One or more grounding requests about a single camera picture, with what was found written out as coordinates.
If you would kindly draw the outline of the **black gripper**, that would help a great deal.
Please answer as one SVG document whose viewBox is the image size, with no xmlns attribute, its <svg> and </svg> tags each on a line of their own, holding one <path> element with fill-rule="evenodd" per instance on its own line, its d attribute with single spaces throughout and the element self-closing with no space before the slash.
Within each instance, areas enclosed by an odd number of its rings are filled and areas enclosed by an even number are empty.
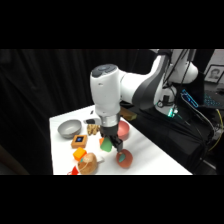
<svg viewBox="0 0 224 224">
<path fill-rule="evenodd" d="M 115 126 L 112 126 L 112 127 L 104 127 L 104 126 L 101 126 L 100 127 L 100 133 L 101 133 L 101 136 L 102 136 L 102 141 L 105 139 L 105 138 L 116 138 L 118 136 L 118 126 L 115 125 Z M 123 149 L 123 141 L 121 139 L 115 139 L 113 141 L 113 146 L 118 150 L 118 151 L 121 151 Z"/>
</svg>

